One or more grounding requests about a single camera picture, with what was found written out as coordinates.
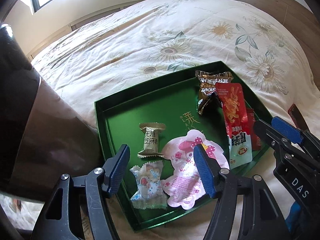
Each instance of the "bed sheet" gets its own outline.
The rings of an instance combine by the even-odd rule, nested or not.
[[[93,102],[157,76],[223,61],[273,116],[292,123],[293,103],[318,138],[320,92],[296,39],[277,20],[234,0],[146,0],[89,23],[32,61],[50,86],[91,126]],[[292,197],[273,176],[271,151],[260,174],[286,217]],[[108,201],[121,239],[202,239],[215,202],[163,226],[133,233],[115,198]],[[240,226],[241,199],[231,239]]]

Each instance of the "hello kitty candy wrapper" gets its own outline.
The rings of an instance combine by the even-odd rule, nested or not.
[[[138,191],[131,197],[134,208],[167,208],[167,196],[164,194],[160,176],[162,161],[145,163],[141,168],[133,166],[130,171],[136,178]]]
[[[205,138],[198,130],[188,131],[186,136],[169,141],[163,148],[162,154],[171,160],[174,167],[173,175],[161,180],[162,188],[170,197],[168,205],[182,206],[191,209],[195,201],[205,195],[200,175],[193,159],[193,149],[202,144],[210,158],[216,159],[222,168],[229,168],[228,161],[223,155],[223,149],[213,141]]]

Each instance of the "candy wrapper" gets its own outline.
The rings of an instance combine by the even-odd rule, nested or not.
[[[217,94],[229,142],[230,169],[252,161],[251,136],[242,87],[238,83],[217,83]]]
[[[217,75],[196,70],[196,77],[200,82],[200,90],[198,96],[198,113],[203,115],[203,111],[207,105],[217,102],[217,94],[215,92],[216,83],[230,83],[233,79],[230,72],[224,72]]]
[[[159,153],[159,136],[158,133],[165,130],[164,123],[148,122],[141,123],[140,130],[145,133],[143,150],[138,152],[138,157],[163,156]]]
[[[138,186],[138,191],[131,197],[134,208],[167,208],[167,196],[164,194],[160,182],[162,168],[162,161],[157,161],[145,163],[142,168],[133,166],[130,169]]]
[[[254,111],[251,108],[247,108],[247,115],[248,115],[248,126],[250,130],[250,136],[251,136],[251,147],[253,151],[259,151],[261,150],[261,140],[260,138],[254,133],[253,126],[255,117],[254,117]]]
[[[171,160],[174,171],[172,176],[161,180],[161,184],[164,192],[170,195],[168,205],[171,207],[182,206],[188,210],[194,206],[197,199],[205,195],[193,159],[193,149],[198,144],[202,144],[208,156],[216,159],[222,168],[229,168],[222,148],[217,143],[208,141],[198,130],[190,130],[186,136],[169,141],[162,153],[165,159]]]

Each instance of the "blue cloth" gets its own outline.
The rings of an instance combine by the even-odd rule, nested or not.
[[[290,233],[292,233],[295,230],[300,214],[301,207],[297,202],[294,202],[290,208],[289,215],[285,220],[285,223],[287,224]]]

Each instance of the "gold candy wrapper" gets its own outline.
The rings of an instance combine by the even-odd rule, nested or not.
[[[141,123],[139,125],[140,130],[145,133],[143,150],[138,152],[139,158],[145,158],[149,156],[160,156],[163,154],[159,153],[159,136],[158,134],[165,130],[166,126],[164,123],[149,122]]]
[[[198,113],[203,114],[204,108],[213,101],[217,101],[216,83],[230,83],[233,80],[230,72],[220,74],[210,74],[204,71],[196,70],[196,77],[200,82],[198,96]]]

